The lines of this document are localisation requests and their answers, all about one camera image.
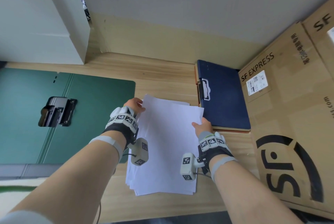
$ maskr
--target hand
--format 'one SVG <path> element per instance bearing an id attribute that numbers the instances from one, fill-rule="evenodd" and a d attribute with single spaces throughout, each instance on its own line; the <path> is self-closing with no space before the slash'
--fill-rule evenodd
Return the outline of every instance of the hand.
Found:
<path id="1" fill-rule="evenodd" d="M 201 125 L 199 125 L 195 122 L 192 122 L 191 125 L 195 128 L 195 133 L 196 133 L 197 137 L 202 132 L 212 132 L 213 133 L 212 125 L 206 118 L 202 118 L 202 124 Z"/>
<path id="2" fill-rule="evenodd" d="M 142 100 L 135 97 L 135 98 L 132 98 L 132 99 L 128 100 L 124 104 L 124 106 L 128 106 L 128 107 L 132 108 L 133 111 L 135 112 L 135 115 L 137 115 L 138 113 L 143 112 L 143 111 L 146 110 L 145 108 L 142 107 L 142 103 L 143 103 Z"/>

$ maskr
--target cardboard box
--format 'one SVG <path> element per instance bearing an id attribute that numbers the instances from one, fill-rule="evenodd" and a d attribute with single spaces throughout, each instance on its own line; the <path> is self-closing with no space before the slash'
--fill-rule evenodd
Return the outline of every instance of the cardboard box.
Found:
<path id="1" fill-rule="evenodd" d="M 334 0 L 323 4 L 303 25 L 334 78 Z"/>
<path id="2" fill-rule="evenodd" d="M 239 72 L 261 181 L 334 219 L 334 82 L 301 23 Z"/>

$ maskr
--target forearm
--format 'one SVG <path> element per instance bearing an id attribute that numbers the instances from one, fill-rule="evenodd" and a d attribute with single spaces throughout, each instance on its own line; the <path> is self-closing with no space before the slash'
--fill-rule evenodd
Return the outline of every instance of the forearm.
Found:
<path id="1" fill-rule="evenodd" d="M 122 149 L 122 133 L 102 134 L 116 140 Z M 109 143 L 96 140 L 69 159 L 12 211 L 40 213 L 56 223 L 89 223 L 96 215 L 102 194 L 119 161 L 118 151 Z"/>
<path id="2" fill-rule="evenodd" d="M 210 161 L 210 169 L 222 157 Z M 218 168 L 215 182 L 233 224 L 302 223 L 267 187 L 239 163 L 230 161 Z"/>

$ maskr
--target black cable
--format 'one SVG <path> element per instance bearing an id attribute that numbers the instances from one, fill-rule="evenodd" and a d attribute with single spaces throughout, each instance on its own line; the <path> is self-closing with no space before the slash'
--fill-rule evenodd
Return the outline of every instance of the black cable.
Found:
<path id="1" fill-rule="evenodd" d="M 195 175 L 204 175 L 204 174 L 202 174 L 202 173 L 194 173 Z"/>
<path id="2" fill-rule="evenodd" d="M 100 211 L 98 212 L 98 221 L 100 220 L 100 216 L 101 216 L 101 202 L 100 202 Z"/>
<path id="3" fill-rule="evenodd" d="M 132 156 L 134 156 L 134 157 L 137 157 L 137 155 L 135 155 L 135 154 L 131 154 L 131 153 L 125 153 L 125 154 L 123 154 L 122 156 L 125 156 L 125 155 L 132 155 Z"/>

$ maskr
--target white paper sheet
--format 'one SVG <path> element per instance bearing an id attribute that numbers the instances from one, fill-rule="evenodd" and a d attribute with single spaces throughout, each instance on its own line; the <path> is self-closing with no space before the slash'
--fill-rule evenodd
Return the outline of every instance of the white paper sheet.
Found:
<path id="1" fill-rule="evenodd" d="M 191 195 L 196 181 L 180 175 L 182 155 L 198 155 L 198 139 L 191 122 L 201 123 L 203 108 L 181 105 L 146 95 L 146 111 L 139 118 L 138 137 L 148 141 L 149 160 L 137 167 L 128 161 L 126 184 L 136 195 L 169 192 Z"/>

